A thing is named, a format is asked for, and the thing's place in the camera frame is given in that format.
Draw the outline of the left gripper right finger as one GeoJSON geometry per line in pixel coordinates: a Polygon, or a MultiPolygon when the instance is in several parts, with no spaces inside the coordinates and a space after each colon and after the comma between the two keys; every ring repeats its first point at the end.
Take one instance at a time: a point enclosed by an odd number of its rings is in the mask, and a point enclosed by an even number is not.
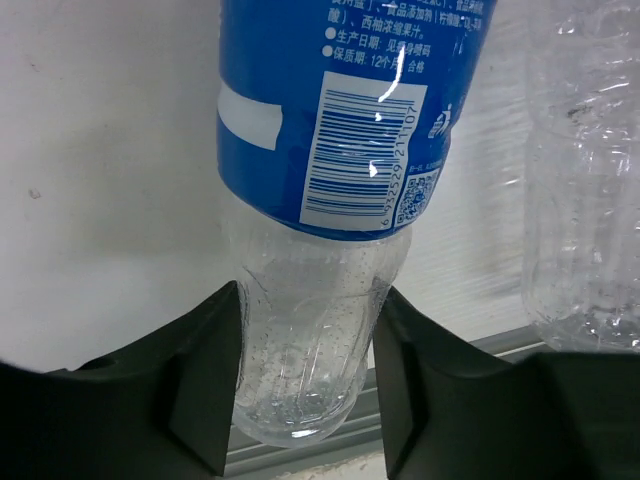
{"type": "Polygon", "coordinates": [[[391,479],[635,479],[639,358],[540,352],[511,362],[391,290],[373,346],[391,479]]]}

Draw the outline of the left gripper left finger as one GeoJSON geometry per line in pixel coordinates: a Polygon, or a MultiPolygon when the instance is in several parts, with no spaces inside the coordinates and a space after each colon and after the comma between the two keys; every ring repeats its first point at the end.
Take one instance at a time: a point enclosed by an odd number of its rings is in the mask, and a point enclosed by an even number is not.
{"type": "Polygon", "coordinates": [[[1,367],[5,479],[218,479],[240,360],[238,289],[79,369],[1,367]]]}

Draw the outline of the blue label bottle front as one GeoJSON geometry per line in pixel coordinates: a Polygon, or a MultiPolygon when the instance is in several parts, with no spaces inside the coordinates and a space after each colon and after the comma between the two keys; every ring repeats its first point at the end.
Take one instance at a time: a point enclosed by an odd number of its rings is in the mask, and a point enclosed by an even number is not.
{"type": "Polygon", "coordinates": [[[465,103],[492,1],[224,1],[217,160],[239,290],[235,426],[323,440],[465,103]]]}

